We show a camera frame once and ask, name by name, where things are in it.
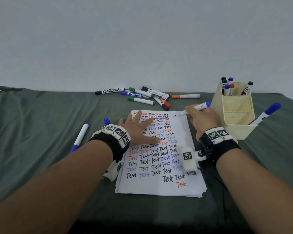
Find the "blue marker cap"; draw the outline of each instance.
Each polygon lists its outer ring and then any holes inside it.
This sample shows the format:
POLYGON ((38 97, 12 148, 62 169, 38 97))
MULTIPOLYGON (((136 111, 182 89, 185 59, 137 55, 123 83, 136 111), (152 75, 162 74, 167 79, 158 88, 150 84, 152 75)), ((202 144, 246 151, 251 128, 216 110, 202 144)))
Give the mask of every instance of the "blue marker cap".
POLYGON ((273 114, 276 110, 278 110, 279 108, 281 108, 281 104, 279 103, 274 103, 273 105, 271 105, 266 111, 265 113, 267 115, 271 115, 273 114))
POLYGON ((108 118, 104 118, 104 124, 107 126, 110 124, 110 120, 108 118))

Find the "green tablecloth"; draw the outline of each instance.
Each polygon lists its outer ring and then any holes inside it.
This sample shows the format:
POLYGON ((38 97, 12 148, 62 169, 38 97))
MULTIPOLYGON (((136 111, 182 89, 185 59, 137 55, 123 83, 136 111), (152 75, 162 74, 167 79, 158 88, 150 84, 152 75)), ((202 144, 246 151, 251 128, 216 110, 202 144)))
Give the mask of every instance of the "green tablecloth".
MULTIPOLYGON (((82 125, 89 129, 82 141, 104 125, 126 118, 132 109, 162 110, 127 101, 120 93, 46 92, 0 86, 0 201, 29 181, 38 171, 64 158, 82 125)), ((213 93, 197 99, 174 99, 172 110, 211 102, 213 93)), ((272 103, 282 108, 240 141, 242 150, 293 187, 293 101, 280 94, 252 94, 255 114, 272 103)), ((102 180, 79 217, 109 227, 184 227, 196 230, 249 229, 214 167, 202 163, 207 185, 203 198, 115 194, 115 182, 102 180)))

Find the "pen holder compartment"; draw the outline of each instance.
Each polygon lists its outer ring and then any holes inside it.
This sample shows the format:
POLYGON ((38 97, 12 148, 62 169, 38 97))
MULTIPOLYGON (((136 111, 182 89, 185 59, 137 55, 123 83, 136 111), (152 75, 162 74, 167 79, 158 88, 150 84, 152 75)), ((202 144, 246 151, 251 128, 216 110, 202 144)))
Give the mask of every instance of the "pen holder compartment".
POLYGON ((218 114, 222 126, 235 138, 244 140, 256 126, 248 125, 255 119, 251 92, 241 95, 246 83, 234 82, 233 95, 223 95, 219 83, 211 102, 211 108, 218 114))

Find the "stack of paper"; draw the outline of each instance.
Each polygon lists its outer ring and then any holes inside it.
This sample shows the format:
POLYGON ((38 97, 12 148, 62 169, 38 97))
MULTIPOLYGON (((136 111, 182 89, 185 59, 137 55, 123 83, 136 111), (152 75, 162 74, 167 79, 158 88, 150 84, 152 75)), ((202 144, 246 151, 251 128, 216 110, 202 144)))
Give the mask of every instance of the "stack of paper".
POLYGON ((154 118, 143 133, 159 137, 161 142, 127 150, 115 193, 202 197, 206 184, 200 171, 191 176, 183 171, 181 148, 194 150, 194 144, 187 116, 175 117, 177 112, 142 111, 140 122, 154 118))

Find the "green marker cap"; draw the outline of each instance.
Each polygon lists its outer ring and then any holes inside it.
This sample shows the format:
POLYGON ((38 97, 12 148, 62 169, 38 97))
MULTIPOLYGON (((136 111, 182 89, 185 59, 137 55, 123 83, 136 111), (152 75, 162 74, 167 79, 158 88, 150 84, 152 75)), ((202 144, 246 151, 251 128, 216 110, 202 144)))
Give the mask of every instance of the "green marker cap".
POLYGON ((127 100, 129 100, 129 101, 134 101, 134 100, 135 100, 135 97, 133 97, 133 96, 128 96, 127 100))

